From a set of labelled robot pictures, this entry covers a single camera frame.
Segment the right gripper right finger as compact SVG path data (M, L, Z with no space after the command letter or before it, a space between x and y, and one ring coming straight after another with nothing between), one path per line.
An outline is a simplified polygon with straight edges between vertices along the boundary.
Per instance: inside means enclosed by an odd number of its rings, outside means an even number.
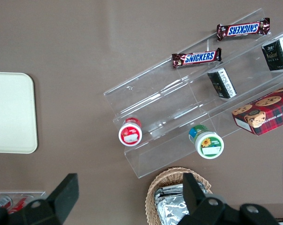
M215 198L206 197L193 174L183 175L183 197L189 211L180 225L225 225L225 204Z

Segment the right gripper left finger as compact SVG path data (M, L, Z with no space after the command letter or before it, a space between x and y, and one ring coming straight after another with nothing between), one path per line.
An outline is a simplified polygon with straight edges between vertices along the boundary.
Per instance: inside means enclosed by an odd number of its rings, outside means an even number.
M78 174L69 173L45 199L36 199L14 214L15 225L62 225L79 198Z

